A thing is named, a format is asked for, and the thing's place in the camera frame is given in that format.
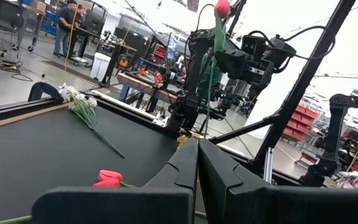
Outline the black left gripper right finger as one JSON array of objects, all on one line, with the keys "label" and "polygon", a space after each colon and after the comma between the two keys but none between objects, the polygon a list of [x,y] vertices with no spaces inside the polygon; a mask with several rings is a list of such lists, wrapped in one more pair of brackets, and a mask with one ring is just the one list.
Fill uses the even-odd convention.
[{"label": "black left gripper right finger", "polygon": [[198,159],[209,224],[358,224],[358,189],[272,185],[205,139]]}]

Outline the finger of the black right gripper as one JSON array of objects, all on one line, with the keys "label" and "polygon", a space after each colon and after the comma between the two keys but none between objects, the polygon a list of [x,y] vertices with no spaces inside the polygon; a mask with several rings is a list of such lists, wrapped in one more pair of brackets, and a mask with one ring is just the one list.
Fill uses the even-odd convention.
[{"label": "finger of the black right gripper", "polygon": [[214,56],[220,71],[227,73],[231,79],[242,79],[245,69],[245,52],[216,52]]}]

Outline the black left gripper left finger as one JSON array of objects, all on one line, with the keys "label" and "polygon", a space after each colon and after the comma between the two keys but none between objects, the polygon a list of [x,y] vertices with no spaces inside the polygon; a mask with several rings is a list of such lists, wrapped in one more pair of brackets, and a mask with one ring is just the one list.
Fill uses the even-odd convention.
[{"label": "black left gripper left finger", "polygon": [[34,224],[194,224],[198,142],[188,139],[141,188],[59,187],[32,206]]}]

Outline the red tulip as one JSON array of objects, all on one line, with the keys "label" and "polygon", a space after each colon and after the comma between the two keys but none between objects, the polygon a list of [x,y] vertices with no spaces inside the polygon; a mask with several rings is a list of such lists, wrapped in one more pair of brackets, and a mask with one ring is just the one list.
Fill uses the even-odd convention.
[{"label": "red tulip", "polygon": [[228,0],[218,0],[216,5],[214,6],[214,17],[215,17],[215,29],[214,29],[214,47],[208,58],[212,60],[211,71],[208,77],[208,94],[206,100],[206,119],[205,119],[205,130],[204,130],[204,138],[206,139],[208,134],[208,125],[209,125],[209,117],[210,117],[210,101],[211,101],[211,89],[213,85],[213,77],[215,73],[215,66],[217,64],[217,60],[214,57],[216,52],[222,52],[224,50],[225,43],[225,34],[224,34],[224,23],[222,22],[230,13],[230,3]]},{"label": "red tulip", "polygon": [[113,170],[100,170],[98,174],[97,183],[93,184],[93,187],[104,187],[104,188],[117,188],[127,187],[134,188],[131,184],[123,182],[122,174]]}]

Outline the yellow flower bunch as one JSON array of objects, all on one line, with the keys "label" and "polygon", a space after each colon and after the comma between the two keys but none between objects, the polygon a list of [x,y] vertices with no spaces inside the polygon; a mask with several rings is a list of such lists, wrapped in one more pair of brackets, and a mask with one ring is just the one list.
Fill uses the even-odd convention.
[{"label": "yellow flower bunch", "polygon": [[181,148],[182,145],[184,145],[184,143],[186,143],[189,138],[202,139],[203,137],[197,133],[192,133],[189,136],[182,134],[177,138],[177,149]]}]

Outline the white flower bunch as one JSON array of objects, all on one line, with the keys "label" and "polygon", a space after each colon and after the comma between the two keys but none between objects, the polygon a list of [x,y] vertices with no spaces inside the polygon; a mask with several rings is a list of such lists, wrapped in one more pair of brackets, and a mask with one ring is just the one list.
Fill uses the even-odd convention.
[{"label": "white flower bunch", "polygon": [[121,158],[124,158],[124,154],[106,139],[102,130],[99,128],[97,115],[94,110],[98,105],[97,101],[66,83],[59,86],[58,92],[63,98],[63,102],[70,104],[69,109],[72,110],[103,143],[109,146]]}]

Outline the monitor with blue screen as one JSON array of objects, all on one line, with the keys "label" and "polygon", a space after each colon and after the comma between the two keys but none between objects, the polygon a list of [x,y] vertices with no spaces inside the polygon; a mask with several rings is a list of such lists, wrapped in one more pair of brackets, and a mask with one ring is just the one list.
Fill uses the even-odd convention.
[{"label": "monitor with blue screen", "polygon": [[167,65],[174,64],[178,44],[178,39],[172,33],[170,33],[165,52],[165,62]]}]

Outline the red storage bins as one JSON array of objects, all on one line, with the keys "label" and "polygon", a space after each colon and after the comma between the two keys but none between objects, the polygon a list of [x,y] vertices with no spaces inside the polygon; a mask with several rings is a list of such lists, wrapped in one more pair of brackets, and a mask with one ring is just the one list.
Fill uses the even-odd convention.
[{"label": "red storage bins", "polygon": [[298,105],[283,130],[282,137],[295,142],[304,141],[317,117],[318,113],[315,111]]}]

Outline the black table mat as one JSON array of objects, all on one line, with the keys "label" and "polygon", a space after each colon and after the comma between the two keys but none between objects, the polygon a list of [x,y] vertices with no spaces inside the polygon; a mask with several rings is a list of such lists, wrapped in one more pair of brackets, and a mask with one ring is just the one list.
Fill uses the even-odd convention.
[{"label": "black table mat", "polygon": [[124,183],[141,188],[178,150],[176,138],[103,107],[96,115],[124,158],[65,105],[0,121],[0,221],[32,221],[40,196],[59,187],[93,187],[100,170],[116,171]]}]

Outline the wooden workbench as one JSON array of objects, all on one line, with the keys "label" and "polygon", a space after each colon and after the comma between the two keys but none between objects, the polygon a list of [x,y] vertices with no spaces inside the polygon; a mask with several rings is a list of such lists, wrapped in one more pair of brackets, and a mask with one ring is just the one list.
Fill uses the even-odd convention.
[{"label": "wooden workbench", "polygon": [[146,95],[153,96],[158,100],[166,101],[167,103],[174,103],[177,100],[176,95],[165,90],[156,90],[152,83],[147,83],[145,80],[140,78],[126,75],[125,73],[119,73],[116,78],[118,82],[123,85],[119,95],[120,101],[126,100],[130,88],[138,90]]}]

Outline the white bin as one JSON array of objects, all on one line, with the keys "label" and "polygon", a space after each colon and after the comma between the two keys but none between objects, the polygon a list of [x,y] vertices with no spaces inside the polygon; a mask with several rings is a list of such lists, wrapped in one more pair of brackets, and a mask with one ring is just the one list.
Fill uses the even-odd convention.
[{"label": "white bin", "polygon": [[111,58],[109,56],[96,52],[94,54],[94,60],[91,66],[90,77],[101,82],[108,69],[110,59]]}]

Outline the black table clamp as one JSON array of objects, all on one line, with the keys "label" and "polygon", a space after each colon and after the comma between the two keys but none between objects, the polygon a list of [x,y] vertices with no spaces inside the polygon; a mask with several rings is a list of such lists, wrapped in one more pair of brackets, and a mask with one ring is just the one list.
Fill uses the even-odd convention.
[{"label": "black table clamp", "polygon": [[54,100],[63,101],[63,97],[59,91],[54,86],[45,82],[37,82],[32,85],[27,101],[30,102],[40,100],[43,93],[49,95]]}]

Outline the person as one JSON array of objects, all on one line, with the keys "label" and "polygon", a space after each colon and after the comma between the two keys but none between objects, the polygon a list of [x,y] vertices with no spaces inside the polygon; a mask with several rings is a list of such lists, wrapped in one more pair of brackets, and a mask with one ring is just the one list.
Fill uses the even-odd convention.
[{"label": "person", "polygon": [[77,5],[76,16],[75,16],[75,27],[81,28],[84,20],[86,9],[81,5]]},{"label": "person", "polygon": [[60,55],[61,47],[63,47],[63,55],[68,53],[68,41],[70,38],[70,31],[73,27],[73,17],[77,8],[75,0],[68,0],[67,6],[63,7],[59,13],[59,22],[57,25],[57,35],[55,38],[55,48],[53,54]]}]

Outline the black diagonal frame strut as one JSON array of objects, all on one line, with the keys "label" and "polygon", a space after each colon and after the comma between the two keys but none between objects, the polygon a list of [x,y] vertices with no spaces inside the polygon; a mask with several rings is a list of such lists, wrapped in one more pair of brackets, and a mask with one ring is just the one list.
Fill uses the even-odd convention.
[{"label": "black diagonal frame strut", "polygon": [[332,50],[334,47],[336,34],[351,11],[355,1],[356,0],[339,1],[316,43],[310,59],[305,63],[295,85],[291,89],[288,99],[283,103],[280,110],[277,111],[274,122],[270,124],[267,137],[263,141],[255,159],[250,164],[253,170],[260,172],[264,168],[267,151],[270,148],[273,149],[278,142],[291,115],[305,93],[307,86],[310,84],[310,81],[320,66],[323,60],[323,54]]}]

